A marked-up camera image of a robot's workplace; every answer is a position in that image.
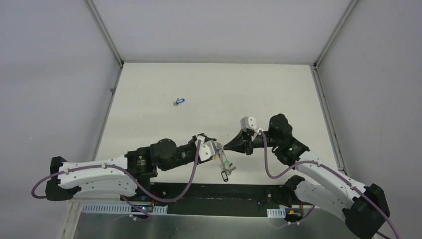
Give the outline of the black tag key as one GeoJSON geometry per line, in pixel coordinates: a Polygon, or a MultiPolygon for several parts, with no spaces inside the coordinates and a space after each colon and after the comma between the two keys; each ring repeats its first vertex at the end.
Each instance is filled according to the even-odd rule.
{"type": "Polygon", "coordinates": [[[221,177],[222,177],[222,179],[223,179],[224,182],[228,182],[229,181],[228,175],[227,175],[227,173],[225,171],[222,171],[221,172],[221,177]]]}

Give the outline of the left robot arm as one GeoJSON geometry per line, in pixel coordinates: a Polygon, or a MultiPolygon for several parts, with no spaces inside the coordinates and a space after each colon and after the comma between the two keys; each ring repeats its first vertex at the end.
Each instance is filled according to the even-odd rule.
{"type": "Polygon", "coordinates": [[[136,197],[139,201],[160,198],[150,187],[151,178],[159,171],[168,171],[189,163],[194,167],[182,191],[184,195],[196,172],[196,167],[219,156],[223,145],[215,138],[197,134],[187,144],[177,146],[164,138],[147,147],[140,147],[124,155],[101,161],[72,163],[61,156],[53,157],[50,177],[47,178],[44,198],[48,201],[67,201],[78,195],[119,194],[136,197]]]}

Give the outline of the green tag key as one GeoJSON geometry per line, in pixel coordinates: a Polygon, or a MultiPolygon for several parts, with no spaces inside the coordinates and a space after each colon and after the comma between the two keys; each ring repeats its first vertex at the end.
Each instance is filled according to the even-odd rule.
{"type": "Polygon", "coordinates": [[[231,165],[232,165],[232,164],[231,164],[228,160],[225,160],[225,161],[222,163],[222,169],[223,169],[224,171],[226,171],[226,170],[230,170],[231,165]]]}

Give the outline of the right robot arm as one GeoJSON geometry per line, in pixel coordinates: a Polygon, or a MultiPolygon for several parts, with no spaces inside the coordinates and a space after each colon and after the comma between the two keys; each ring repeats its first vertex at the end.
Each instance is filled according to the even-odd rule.
{"type": "Polygon", "coordinates": [[[327,165],[293,137],[293,128],[284,114],[272,116],[267,130],[260,128],[254,117],[242,118],[240,127],[239,134],[223,146],[224,150],[251,155],[254,149],[262,148],[269,178],[278,179],[296,170],[317,182],[292,176],[280,187],[279,204],[289,207],[300,201],[317,206],[342,220],[360,239],[379,234],[384,223],[399,237],[390,220],[383,189],[376,184],[367,186],[327,165]]]}

